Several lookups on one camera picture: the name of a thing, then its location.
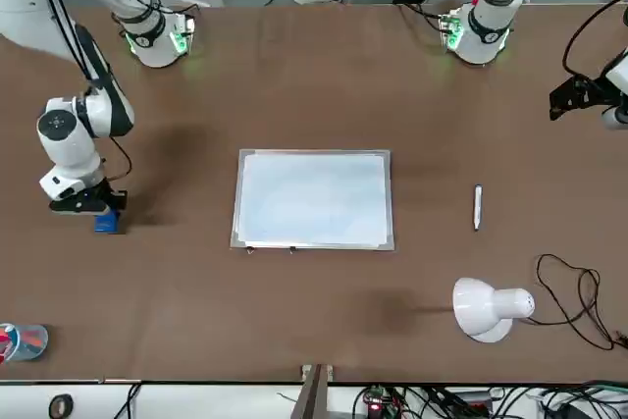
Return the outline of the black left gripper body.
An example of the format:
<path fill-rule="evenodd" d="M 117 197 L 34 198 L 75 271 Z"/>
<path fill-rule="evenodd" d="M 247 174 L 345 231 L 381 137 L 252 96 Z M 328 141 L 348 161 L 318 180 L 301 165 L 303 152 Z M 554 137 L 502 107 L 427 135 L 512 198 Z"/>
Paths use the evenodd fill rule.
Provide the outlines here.
<path fill-rule="evenodd" d="M 617 106 L 617 87 L 604 76 L 586 80 L 585 106 Z"/>

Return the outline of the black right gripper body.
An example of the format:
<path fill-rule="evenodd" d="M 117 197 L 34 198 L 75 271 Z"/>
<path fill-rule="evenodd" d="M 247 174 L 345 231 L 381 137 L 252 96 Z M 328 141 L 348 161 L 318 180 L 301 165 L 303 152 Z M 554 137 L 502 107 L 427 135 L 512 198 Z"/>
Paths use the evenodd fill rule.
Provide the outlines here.
<path fill-rule="evenodd" d="M 78 213 L 104 214 L 111 208 L 111 186 L 107 179 L 75 195 L 73 210 Z"/>

